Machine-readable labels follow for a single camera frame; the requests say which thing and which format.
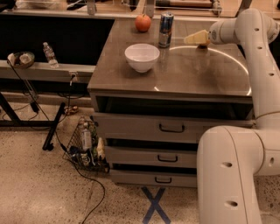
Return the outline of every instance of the blue tape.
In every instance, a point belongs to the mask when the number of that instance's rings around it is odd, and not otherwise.
[[[171,223],[170,219],[168,218],[168,216],[166,215],[166,213],[164,212],[162,207],[158,204],[158,202],[160,201],[161,197],[163,196],[163,194],[165,192],[165,188],[161,187],[158,190],[157,195],[154,199],[151,195],[151,192],[149,191],[149,189],[146,186],[142,187],[142,191],[144,192],[144,194],[150,201],[150,208],[149,208],[147,214],[143,218],[143,224],[149,223],[149,221],[151,220],[151,216],[153,215],[153,213],[155,211],[158,212],[158,214],[163,219],[165,224]]]

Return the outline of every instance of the red apple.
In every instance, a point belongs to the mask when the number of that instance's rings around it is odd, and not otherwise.
[[[147,32],[151,26],[151,18],[145,14],[138,15],[135,19],[135,27],[139,32]]]

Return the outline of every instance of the drawer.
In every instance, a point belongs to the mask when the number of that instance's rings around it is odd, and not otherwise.
[[[106,146],[107,161],[112,164],[155,165],[196,168],[196,151],[138,149]]]
[[[197,143],[209,128],[233,125],[250,128],[252,121],[216,120],[149,115],[94,113],[97,132],[102,138]]]
[[[110,177],[113,182],[123,184],[197,187],[193,174],[110,170]]]

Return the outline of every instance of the can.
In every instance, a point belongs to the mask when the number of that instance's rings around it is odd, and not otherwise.
[[[168,47],[172,40],[172,24],[174,15],[169,11],[161,14],[159,24],[158,45],[160,47]]]

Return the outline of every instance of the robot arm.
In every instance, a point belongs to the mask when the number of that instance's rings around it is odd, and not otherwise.
[[[280,73],[269,48],[278,33],[278,23],[255,9],[210,27],[212,43],[235,43],[245,52],[256,129],[220,126],[200,139],[200,224],[262,223],[253,177],[280,173]]]

